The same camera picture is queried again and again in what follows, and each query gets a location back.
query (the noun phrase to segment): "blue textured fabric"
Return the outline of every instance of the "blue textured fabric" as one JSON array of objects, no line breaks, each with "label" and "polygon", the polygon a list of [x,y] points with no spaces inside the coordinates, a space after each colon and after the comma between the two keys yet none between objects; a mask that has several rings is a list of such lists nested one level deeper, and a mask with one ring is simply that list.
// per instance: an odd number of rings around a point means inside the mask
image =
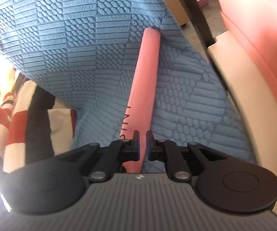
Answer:
[{"label": "blue textured fabric", "polygon": [[[146,27],[161,33],[155,137],[253,161],[218,78],[163,0],[0,0],[0,52],[77,109],[73,147],[118,138]],[[154,162],[143,171],[162,169]]]}]

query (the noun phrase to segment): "floor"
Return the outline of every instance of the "floor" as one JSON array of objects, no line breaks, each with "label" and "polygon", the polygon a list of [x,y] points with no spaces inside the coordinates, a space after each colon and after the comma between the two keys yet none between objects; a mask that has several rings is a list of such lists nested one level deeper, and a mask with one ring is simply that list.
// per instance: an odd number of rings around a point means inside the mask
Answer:
[{"label": "floor", "polygon": [[[216,37],[227,31],[222,22],[222,18],[220,15],[221,7],[218,0],[209,0],[209,4],[202,8],[202,11],[210,27],[213,37]],[[206,59],[206,54],[204,52],[202,44],[191,22],[188,22],[183,27],[183,32],[192,47],[194,47]]]}]

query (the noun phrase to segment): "pink pool noodle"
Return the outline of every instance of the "pink pool noodle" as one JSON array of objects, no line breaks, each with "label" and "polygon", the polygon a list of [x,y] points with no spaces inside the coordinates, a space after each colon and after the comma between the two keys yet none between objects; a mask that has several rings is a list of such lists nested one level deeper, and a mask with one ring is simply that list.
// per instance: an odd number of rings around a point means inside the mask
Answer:
[{"label": "pink pool noodle", "polygon": [[123,164],[127,173],[140,173],[146,153],[146,132],[150,130],[160,50],[160,32],[144,30],[139,57],[135,68],[130,97],[125,112],[121,139],[132,139],[133,131],[140,132],[140,160]]}]

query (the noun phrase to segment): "metal rivet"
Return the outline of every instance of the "metal rivet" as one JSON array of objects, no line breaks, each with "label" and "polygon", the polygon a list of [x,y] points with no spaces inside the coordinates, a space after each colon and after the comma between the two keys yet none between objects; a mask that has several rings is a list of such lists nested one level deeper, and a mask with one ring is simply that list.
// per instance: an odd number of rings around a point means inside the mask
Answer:
[{"label": "metal rivet", "polygon": [[190,177],[190,174],[186,171],[178,171],[175,173],[175,177],[179,180],[185,180]]},{"label": "metal rivet", "polygon": [[95,180],[104,179],[105,176],[106,176],[105,172],[102,172],[102,171],[95,171],[90,175],[90,177],[95,179]]}]

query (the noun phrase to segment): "round black pad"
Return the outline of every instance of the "round black pad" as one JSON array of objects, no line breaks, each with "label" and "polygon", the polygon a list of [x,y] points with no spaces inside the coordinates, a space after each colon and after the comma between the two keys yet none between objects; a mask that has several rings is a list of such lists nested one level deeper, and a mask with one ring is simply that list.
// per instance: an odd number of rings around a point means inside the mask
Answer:
[{"label": "round black pad", "polygon": [[207,204],[230,213],[271,209],[277,200],[277,177],[237,159],[208,163],[195,188]]},{"label": "round black pad", "polygon": [[1,186],[10,208],[28,214],[63,210],[75,203],[84,190],[84,180],[75,166],[58,160],[18,169],[6,176]]},{"label": "round black pad", "polygon": [[231,172],[223,177],[224,186],[236,192],[250,192],[258,183],[257,177],[247,172]]}]

